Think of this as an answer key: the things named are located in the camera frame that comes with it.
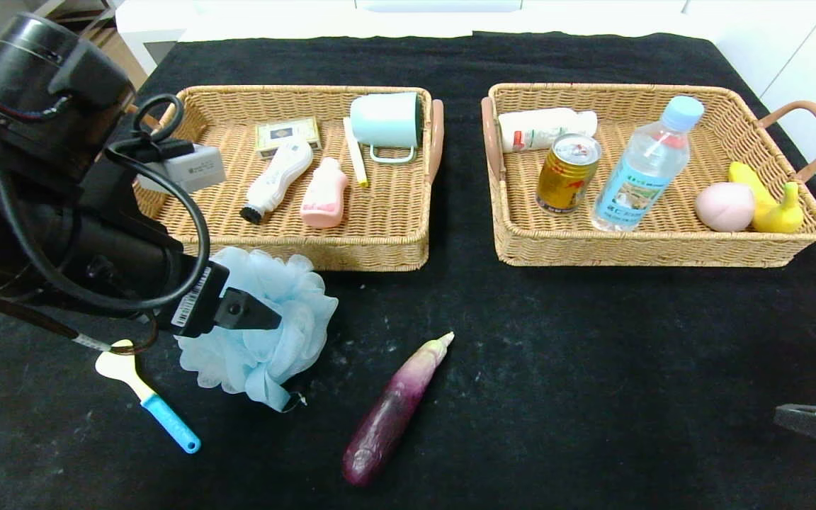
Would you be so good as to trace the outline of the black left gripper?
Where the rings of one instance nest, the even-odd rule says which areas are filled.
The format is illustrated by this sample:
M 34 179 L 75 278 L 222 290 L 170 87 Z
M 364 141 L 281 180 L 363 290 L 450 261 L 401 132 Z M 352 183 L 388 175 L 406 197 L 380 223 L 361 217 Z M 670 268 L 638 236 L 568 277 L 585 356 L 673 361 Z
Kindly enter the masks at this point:
M 196 268 L 196 258 L 143 241 L 111 245 L 111 294 L 146 300 L 171 293 Z M 158 332 L 197 338 L 214 325 L 229 330 L 275 329 L 281 316 L 239 288 L 227 288 L 229 271 L 209 261 L 185 295 L 151 309 Z

